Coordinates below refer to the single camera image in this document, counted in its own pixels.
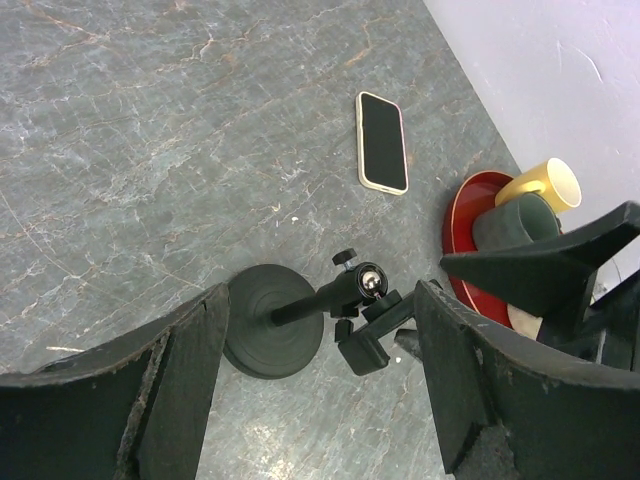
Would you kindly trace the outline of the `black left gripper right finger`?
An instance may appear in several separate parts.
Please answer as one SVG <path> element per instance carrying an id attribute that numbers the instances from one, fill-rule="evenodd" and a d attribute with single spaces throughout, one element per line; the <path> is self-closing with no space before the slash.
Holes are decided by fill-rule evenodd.
<path id="1" fill-rule="evenodd" d="M 417 283 L 414 308 L 447 473 L 474 452 L 499 462 L 494 436 L 521 479 L 638 478 L 638 373 L 521 336 L 433 282 Z"/>

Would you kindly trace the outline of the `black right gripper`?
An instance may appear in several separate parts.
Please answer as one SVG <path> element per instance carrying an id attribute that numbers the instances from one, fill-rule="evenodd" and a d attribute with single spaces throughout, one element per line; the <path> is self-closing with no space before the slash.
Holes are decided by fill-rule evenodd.
<path id="1" fill-rule="evenodd" d="M 440 266 L 504 302 L 543 317 L 586 292 L 587 281 L 639 236 L 639 204 L 627 201 L 569 233 L 506 250 L 445 255 Z M 639 274 L 577 317 L 572 308 L 542 322 L 537 341 L 568 355 L 639 371 Z"/>

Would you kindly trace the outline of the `black round base mount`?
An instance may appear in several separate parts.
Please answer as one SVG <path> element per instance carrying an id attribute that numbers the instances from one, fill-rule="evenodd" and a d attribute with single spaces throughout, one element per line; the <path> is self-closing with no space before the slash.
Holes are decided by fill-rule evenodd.
<path id="1" fill-rule="evenodd" d="M 352 248 L 334 255 L 342 270 L 319 289 L 276 264 L 237 274 L 229 283 L 226 359 L 253 378 L 290 377 L 313 360 L 331 317 L 334 341 L 355 375 L 386 368 L 390 357 L 380 340 L 413 318 L 414 297 L 390 289 L 379 265 L 355 257 Z"/>

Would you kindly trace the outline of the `black phone pink case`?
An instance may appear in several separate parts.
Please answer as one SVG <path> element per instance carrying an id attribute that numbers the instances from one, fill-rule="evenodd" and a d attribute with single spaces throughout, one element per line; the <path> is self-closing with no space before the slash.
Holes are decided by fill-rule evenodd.
<path id="1" fill-rule="evenodd" d="M 406 142 L 399 106 L 359 92 L 355 99 L 357 171 L 369 189 L 401 196 L 409 189 Z"/>

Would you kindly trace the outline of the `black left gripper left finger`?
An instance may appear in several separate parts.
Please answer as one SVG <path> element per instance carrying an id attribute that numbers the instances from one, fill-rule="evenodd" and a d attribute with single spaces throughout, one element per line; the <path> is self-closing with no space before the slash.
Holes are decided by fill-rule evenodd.
<path id="1" fill-rule="evenodd" d="M 229 310 L 215 285 L 109 342 L 2 375 L 2 478 L 195 478 Z"/>

